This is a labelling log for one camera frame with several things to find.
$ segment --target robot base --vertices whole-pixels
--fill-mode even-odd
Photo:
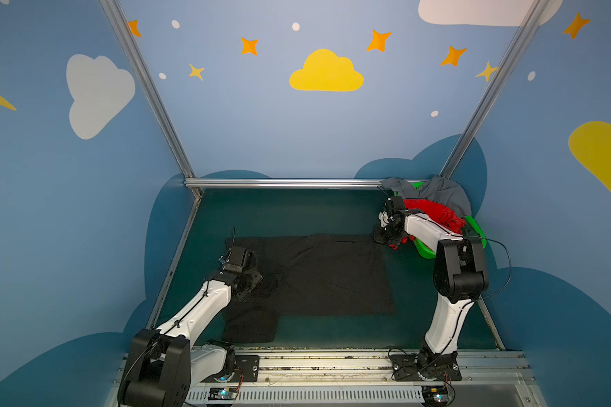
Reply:
[[[457,352],[439,355],[423,347],[417,355],[391,355],[393,378],[397,382],[433,382],[462,380],[457,366]]]

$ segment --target black cloth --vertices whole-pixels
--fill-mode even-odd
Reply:
[[[283,315],[396,311],[380,247],[370,235],[236,238],[234,245],[255,253],[262,281],[243,302],[225,308],[224,341],[270,342]]]

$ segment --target metal beam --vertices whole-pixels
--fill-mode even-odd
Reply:
[[[161,130],[165,134],[167,142],[170,144],[170,149],[172,149],[174,157],[177,158],[181,171],[186,178],[193,178],[195,173],[192,171],[186,151],[181,145],[177,131],[174,129],[170,116],[168,115],[167,110],[165,110],[165,106],[161,100],[161,96],[156,90],[152,77],[149,73],[149,69],[147,69],[147,64],[145,64],[145,60],[143,59],[143,55],[136,44],[135,38],[131,34],[127,18],[124,15],[122,7],[120,6],[120,2],[118,0],[100,0],[100,3],[102,8],[104,8],[106,16],[111,22],[111,26],[113,27],[115,35],[118,37],[118,40],[122,45],[124,53],[129,59],[131,68],[133,68],[136,77],[138,77],[138,82],[143,88],[143,92],[145,93],[149,104],[152,106],[156,120],[158,120]]]
[[[516,67],[516,64],[521,59],[522,54],[527,49],[527,45],[529,45],[534,33],[539,28],[539,20],[541,19],[541,14],[543,10],[545,10],[545,6],[549,3],[550,0],[535,0],[532,6],[530,7],[525,19],[523,19],[521,27],[518,28],[518,31],[513,37],[512,43],[507,48],[500,64],[498,65],[498,70],[496,71],[496,76],[493,77],[489,81],[489,85],[487,86],[486,91],[482,95],[482,98],[478,102],[478,106],[475,108],[473,112],[473,116],[471,116],[466,128],[464,128],[464,132],[457,140],[455,148],[450,153],[450,156],[446,160],[444,167],[441,169],[439,175],[450,178],[457,167],[457,164],[464,156],[469,144],[473,141],[473,138],[478,133],[480,126],[484,122],[489,110],[493,107],[493,104],[496,102],[498,95],[502,92],[507,79],[509,79],[512,74],[513,69]]]
[[[407,182],[425,182],[426,180],[407,180]],[[188,188],[303,188],[333,190],[368,190],[381,184],[380,180],[319,180],[288,178],[188,178]]]

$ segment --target cloud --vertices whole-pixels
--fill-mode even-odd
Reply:
[[[311,53],[303,64],[290,76],[290,86],[298,91],[357,91],[364,83],[364,77],[355,72],[353,62],[338,57],[330,50]]]
[[[77,54],[66,67],[68,89],[75,102],[70,126],[84,140],[95,137],[133,98],[135,82],[129,72],[108,58]]]
[[[550,20],[563,0],[550,0],[541,24]],[[419,16],[431,24],[518,27],[534,0],[421,0]]]
[[[588,122],[570,135],[575,158],[611,191],[611,124]]]

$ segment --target red cloth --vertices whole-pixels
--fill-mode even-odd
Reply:
[[[449,230],[461,234],[461,228],[466,224],[464,219],[457,217],[452,209],[427,199],[404,199],[408,209],[421,209],[430,216],[430,219],[447,227]]]

